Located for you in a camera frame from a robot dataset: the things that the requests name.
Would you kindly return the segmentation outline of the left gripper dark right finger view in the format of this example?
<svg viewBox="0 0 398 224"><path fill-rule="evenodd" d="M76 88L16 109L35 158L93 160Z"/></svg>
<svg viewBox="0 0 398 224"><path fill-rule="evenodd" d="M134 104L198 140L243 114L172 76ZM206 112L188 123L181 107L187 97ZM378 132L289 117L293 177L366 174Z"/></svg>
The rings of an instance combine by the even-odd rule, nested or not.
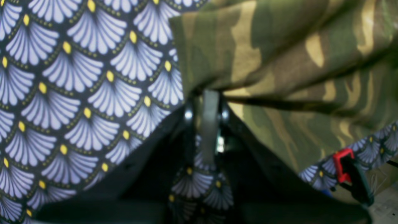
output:
<svg viewBox="0 0 398 224"><path fill-rule="evenodd" d="M228 174L233 219L242 224L371 224L368 207L347 204L305 183L264 147L219 92L203 92L203 162Z"/></svg>

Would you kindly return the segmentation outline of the left gripper dark left finger view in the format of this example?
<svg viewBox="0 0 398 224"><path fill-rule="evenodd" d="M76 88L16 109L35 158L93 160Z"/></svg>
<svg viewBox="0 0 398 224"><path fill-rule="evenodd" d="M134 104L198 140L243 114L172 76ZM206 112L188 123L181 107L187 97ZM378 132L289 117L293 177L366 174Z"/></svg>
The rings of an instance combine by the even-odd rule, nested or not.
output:
<svg viewBox="0 0 398 224"><path fill-rule="evenodd" d="M193 163L193 105L169 115L100 182L40 208L40 224L174 224L168 196L177 172Z"/></svg>

